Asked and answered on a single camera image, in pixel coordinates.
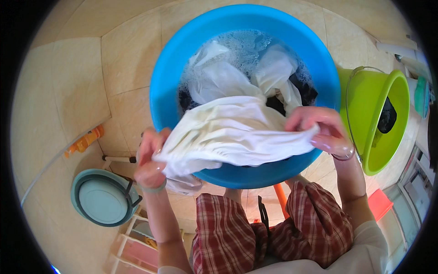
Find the bracelet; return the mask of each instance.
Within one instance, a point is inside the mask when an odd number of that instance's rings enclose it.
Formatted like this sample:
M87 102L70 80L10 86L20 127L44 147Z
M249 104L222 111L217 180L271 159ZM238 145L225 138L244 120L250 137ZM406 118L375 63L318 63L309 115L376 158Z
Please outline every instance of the bracelet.
M138 186L141 188L141 190L142 190L143 192L147 192L147 193L158 193L158 192L162 191L162 190L166 187L166 184L167 184L167 178L166 178L166 180L164 180L164 183L161 184L161 186L159 186L159 187L156 188L156 189L146 188L146 187L144 187L144 186L142 186L142 185L140 185L140 184L139 184Z
M338 155L332 154L332 157L335 158L338 161L347 161L353 158L353 155L356 152L356 148L353 146L352 149L350 149L349 153L346 156L340 157Z

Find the orange bottle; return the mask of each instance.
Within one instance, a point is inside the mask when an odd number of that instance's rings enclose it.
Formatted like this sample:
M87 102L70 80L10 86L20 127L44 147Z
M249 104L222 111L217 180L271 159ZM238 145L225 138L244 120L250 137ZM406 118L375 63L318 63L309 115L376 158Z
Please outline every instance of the orange bottle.
M70 156L75 151L84 152L92 142L102 137L105 131L102 125L98 125L92 130L88 131L84 136L79 138L73 145L71 145L67 151L64 152L66 158Z

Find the white sleeve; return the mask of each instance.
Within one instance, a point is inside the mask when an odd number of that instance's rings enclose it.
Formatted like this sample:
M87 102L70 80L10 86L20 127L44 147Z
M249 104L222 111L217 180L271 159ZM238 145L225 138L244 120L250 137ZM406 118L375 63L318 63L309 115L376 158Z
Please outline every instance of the white sleeve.
M187 274L187 272L178 267L165 265L158 269L158 274Z
M384 273L388 244L376 221L361 224L353 232L351 249L327 268L333 273Z

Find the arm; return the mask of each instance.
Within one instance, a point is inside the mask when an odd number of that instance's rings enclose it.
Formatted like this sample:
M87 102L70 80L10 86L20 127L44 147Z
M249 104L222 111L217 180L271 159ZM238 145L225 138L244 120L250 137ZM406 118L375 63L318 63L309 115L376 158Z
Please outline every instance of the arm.
M352 143L348 138L339 113L324 107L297 107L286 122L287 131L306 130L318 123L321 131L313 137L314 147L339 157L350 155L350 159L334 159L338 175L338 190L342 210L352 219L353 229L366 221L374 220L368 206L365 178L355 155L351 155Z
M166 165L154 162L151 158L153 153L160 151L169 134L169 129L164 129L160 133L149 129L143 133L134 178L144 189L143 198L149 224L158 246L158 267L173 266L190 274L192 270L166 189L148 192L150 189L158 189L166 179L161 173Z

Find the large blue plastic tub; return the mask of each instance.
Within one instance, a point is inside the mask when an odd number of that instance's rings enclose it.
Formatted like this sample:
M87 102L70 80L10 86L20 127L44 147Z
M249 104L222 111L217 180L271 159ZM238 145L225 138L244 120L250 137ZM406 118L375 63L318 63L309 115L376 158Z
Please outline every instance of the large blue plastic tub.
M221 7L204 13L182 27L166 44L155 65L150 87L150 107L155 128L174 128L180 117L177 85L190 56L207 40L232 30L257 29L283 40L305 62L318 91L317 106L339 111L340 84L335 64L323 42L305 24L282 11L258 5ZM259 167L224 164L195 175L212 184L254 189L277 184L307 168L321 151L293 156L287 161Z

